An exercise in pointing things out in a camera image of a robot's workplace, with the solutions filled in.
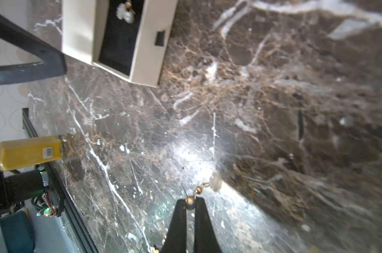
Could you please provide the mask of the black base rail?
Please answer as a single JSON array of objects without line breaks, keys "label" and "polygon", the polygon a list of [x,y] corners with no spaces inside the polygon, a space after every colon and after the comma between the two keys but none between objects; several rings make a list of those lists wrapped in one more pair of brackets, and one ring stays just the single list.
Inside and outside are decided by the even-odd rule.
[{"label": "black base rail", "polygon": [[55,193],[58,205],[58,217],[65,216],[75,235],[79,248],[84,253],[97,253],[98,249],[87,230],[77,208],[63,185],[53,162],[39,164],[36,168],[44,167],[49,176],[49,189]]}]

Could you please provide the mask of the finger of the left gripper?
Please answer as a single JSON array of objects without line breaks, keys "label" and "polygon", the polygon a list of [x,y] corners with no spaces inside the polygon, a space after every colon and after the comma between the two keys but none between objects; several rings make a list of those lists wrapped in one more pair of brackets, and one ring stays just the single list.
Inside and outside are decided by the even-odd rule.
[{"label": "finger of the left gripper", "polygon": [[38,57],[40,62],[0,66],[0,85],[60,77],[66,74],[64,54],[0,14],[0,39]]}]

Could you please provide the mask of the gold pearl earring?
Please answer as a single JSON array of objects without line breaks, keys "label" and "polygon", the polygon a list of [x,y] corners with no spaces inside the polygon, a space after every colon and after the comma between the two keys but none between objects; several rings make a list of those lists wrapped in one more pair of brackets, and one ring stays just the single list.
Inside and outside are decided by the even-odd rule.
[{"label": "gold pearl earring", "polygon": [[204,182],[195,187],[191,195],[187,195],[185,198],[186,206],[191,207],[198,195],[201,195],[206,188],[211,188],[214,192],[219,192],[222,187],[222,177],[218,172],[212,173],[208,182]]},{"label": "gold pearl earring", "polygon": [[135,22],[135,11],[133,10],[131,0],[126,0],[118,5],[116,9],[116,17],[128,24],[133,24]]}]

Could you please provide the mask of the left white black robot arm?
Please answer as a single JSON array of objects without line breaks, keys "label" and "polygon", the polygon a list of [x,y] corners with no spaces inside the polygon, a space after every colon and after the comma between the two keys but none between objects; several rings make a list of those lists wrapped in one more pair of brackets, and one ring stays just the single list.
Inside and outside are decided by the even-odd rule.
[{"label": "left white black robot arm", "polygon": [[[62,52],[33,36],[29,32],[0,15],[0,39],[40,58],[38,63],[0,66],[0,85],[11,85],[60,77],[66,74],[66,62]],[[0,172],[0,215],[19,202],[38,195],[35,183],[24,186],[27,177],[18,174],[5,178]]]}]

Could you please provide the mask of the cream drawer jewelry box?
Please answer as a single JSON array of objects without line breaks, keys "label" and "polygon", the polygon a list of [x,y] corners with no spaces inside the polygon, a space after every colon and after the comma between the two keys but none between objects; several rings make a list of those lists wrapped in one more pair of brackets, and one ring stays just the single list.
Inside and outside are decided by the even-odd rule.
[{"label": "cream drawer jewelry box", "polygon": [[63,1],[62,52],[129,82],[156,87],[177,1],[132,1],[135,22],[116,17],[125,1]]}]

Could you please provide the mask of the yellow jar black lid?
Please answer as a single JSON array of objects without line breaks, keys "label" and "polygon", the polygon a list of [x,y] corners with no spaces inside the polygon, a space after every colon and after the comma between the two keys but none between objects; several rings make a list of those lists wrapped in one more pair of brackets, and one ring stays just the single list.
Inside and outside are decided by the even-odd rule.
[{"label": "yellow jar black lid", "polygon": [[62,158],[62,141],[55,136],[0,142],[0,171],[12,171]]}]

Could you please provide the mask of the circuit board with led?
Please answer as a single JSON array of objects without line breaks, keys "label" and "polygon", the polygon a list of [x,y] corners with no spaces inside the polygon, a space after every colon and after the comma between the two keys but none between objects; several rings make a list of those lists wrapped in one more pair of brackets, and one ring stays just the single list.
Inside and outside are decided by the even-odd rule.
[{"label": "circuit board with led", "polygon": [[31,199],[31,204],[36,210],[36,216],[44,216],[48,218],[58,217],[60,215],[59,206],[52,199],[50,190]]}]

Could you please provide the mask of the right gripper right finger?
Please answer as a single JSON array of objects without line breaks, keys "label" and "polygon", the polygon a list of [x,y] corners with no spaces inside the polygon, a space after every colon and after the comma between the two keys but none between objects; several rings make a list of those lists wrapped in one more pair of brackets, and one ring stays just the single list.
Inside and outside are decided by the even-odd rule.
[{"label": "right gripper right finger", "polygon": [[213,230],[205,200],[200,197],[195,199],[194,228],[195,253],[222,253]]}]

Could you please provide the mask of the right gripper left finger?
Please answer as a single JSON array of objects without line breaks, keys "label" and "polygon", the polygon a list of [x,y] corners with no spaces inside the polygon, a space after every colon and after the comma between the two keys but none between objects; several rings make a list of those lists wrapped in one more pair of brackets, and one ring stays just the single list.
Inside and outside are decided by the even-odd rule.
[{"label": "right gripper left finger", "polygon": [[161,253],[186,253],[187,216],[184,199],[177,201]]}]

